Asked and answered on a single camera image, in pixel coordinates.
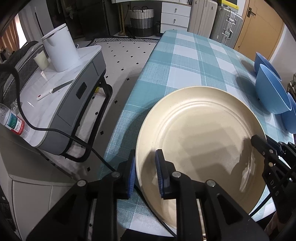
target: tablecloth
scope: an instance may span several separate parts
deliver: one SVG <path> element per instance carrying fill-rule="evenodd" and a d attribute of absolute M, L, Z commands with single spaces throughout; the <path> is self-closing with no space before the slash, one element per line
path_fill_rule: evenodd
<path fill-rule="evenodd" d="M 214 40 L 180 30 L 169 30 L 159 40 L 145 64 L 112 134 L 104 158 L 117 167 L 127 160 L 141 125 L 150 109 L 165 95 L 180 88 L 202 85 L 227 91 L 243 101 L 257 116 L 264 132 L 276 141 L 294 143 L 280 115 L 264 109 L 255 91 L 254 62 Z M 102 166 L 98 176 L 109 170 Z M 269 191 L 265 188 L 258 203 Z M 253 217 L 259 220 L 273 212 L 272 200 Z M 125 228 L 167 235 L 136 192 L 118 200 L 118 222 Z"/>

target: storage basket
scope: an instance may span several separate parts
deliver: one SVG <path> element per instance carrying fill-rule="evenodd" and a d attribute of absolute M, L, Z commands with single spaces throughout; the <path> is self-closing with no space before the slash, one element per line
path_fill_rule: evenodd
<path fill-rule="evenodd" d="M 147 9 L 143 9 L 144 7 L 134 6 L 132 10 L 129 10 L 131 27 L 135 37 L 149 37 L 153 35 L 154 10 L 148 9 L 148 7 L 146 7 Z"/>

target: blue bowl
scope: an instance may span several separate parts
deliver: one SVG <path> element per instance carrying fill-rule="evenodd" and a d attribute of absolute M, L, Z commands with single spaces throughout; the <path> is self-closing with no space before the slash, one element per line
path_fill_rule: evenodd
<path fill-rule="evenodd" d="M 290 93 L 288 93 L 288 97 L 292 104 L 292 110 L 282 113 L 281 118 L 287 131 L 296 134 L 296 103 Z"/>
<path fill-rule="evenodd" d="M 271 63 L 266 58 L 264 58 L 264 56 L 262 56 L 261 54 L 259 54 L 258 52 L 256 52 L 255 64 L 254 64 L 254 68 L 255 68 L 256 74 L 258 74 L 260 64 L 263 64 L 267 68 L 269 68 L 279 78 L 279 80 L 281 81 L 281 77 L 280 77 L 279 73 L 271 65 Z"/>
<path fill-rule="evenodd" d="M 264 107 L 273 114 L 292 110 L 291 102 L 278 77 L 265 65 L 260 64 L 255 89 Z"/>

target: white drawer unit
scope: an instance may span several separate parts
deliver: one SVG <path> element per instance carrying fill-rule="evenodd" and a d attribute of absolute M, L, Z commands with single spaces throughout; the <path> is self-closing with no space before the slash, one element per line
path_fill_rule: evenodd
<path fill-rule="evenodd" d="M 170 14 L 170 13 L 161 13 L 161 23 L 181 26 L 188 28 L 189 17 Z"/>
<path fill-rule="evenodd" d="M 160 25 L 160 32 L 161 33 L 164 33 L 165 31 L 171 30 L 171 29 L 187 31 L 187 27 L 181 27 L 181 26 L 176 26 L 176 25 L 171 25 L 171 24 L 166 24 L 166 23 L 162 23 Z"/>
<path fill-rule="evenodd" d="M 163 2 L 161 12 L 190 17 L 191 6 Z"/>
<path fill-rule="evenodd" d="M 160 32 L 164 33 L 166 30 L 170 29 L 187 31 L 190 12 L 191 6 L 163 2 L 161 10 Z"/>

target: cable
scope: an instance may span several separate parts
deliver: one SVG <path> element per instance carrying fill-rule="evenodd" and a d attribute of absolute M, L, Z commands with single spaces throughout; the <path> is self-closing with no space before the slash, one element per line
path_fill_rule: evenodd
<path fill-rule="evenodd" d="M 275 193 L 281 185 L 287 180 L 288 177 L 291 176 L 292 172 L 296 170 L 296 164 L 286 173 L 286 175 L 281 179 L 281 181 L 274 187 L 274 189 L 270 192 L 270 194 L 260 203 L 260 205 L 250 214 L 250 216 L 254 216 L 263 206 L 267 203 L 267 201 L 272 197 L 272 194 Z"/>
<path fill-rule="evenodd" d="M 79 145 L 85 147 L 86 149 L 90 149 L 100 160 L 101 162 L 108 167 L 112 172 L 116 171 L 108 162 L 106 162 L 104 160 L 104 158 L 102 158 L 100 156 L 100 154 L 92 147 L 90 146 L 88 143 L 84 142 L 83 140 L 79 139 L 79 138 L 75 138 L 73 136 L 68 135 L 67 133 L 64 133 L 58 129 L 53 129 L 53 128 L 39 128 L 39 127 L 35 127 L 33 126 L 28 119 L 26 118 L 24 112 L 22 111 L 21 108 L 21 103 L 20 103 L 20 77 L 19 74 L 17 72 L 17 70 L 12 67 L 9 64 L 0 64 L 0 72 L 9 72 L 10 74 L 13 75 L 13 77 L 15 78 L 15 87 L 16 87 L 16 96 L 17 96 L 17 106 L 18 109 L 20 111 L 20 114 L 22 115 L 22 118 L 24 119 L 24 121 L 28 124 L 28 126 L 30 126 L 32 129 L 36 130 L 36 131 L 54 131 L 54 132 L 58 132 L 70 139 L 72 139 L 73 141 L 77 142 Z M 161 220 L 157 217 L 157 215 L 152 211 L 152 209 L 149 207 L 149 205 L 147 204 L 141 190 L 135 186 L 135 190 L 137 191 L 137 193 L 139 194 L 139 196 L 142 198 L 143 202 L 146 204 L 146 206 L 150 209 L 150 211 L 154 214 L 154 216 L 157 218 L 157 220 L 162 224 L 162 226 L 174 237 L 177 237 L 177 235 Z"/>
<path fill-rule="evenodd" d="M 130 4 L 128 4 L 128 9 L 129 9 L 130 5 L 131 5 L 131 2 L 130 2 Z M 128 10 L 126 11 L 126 16 L 127 15 L 128 15 Z M 126 20 L 126 16 L 124 17 L 124 21 Z"/>

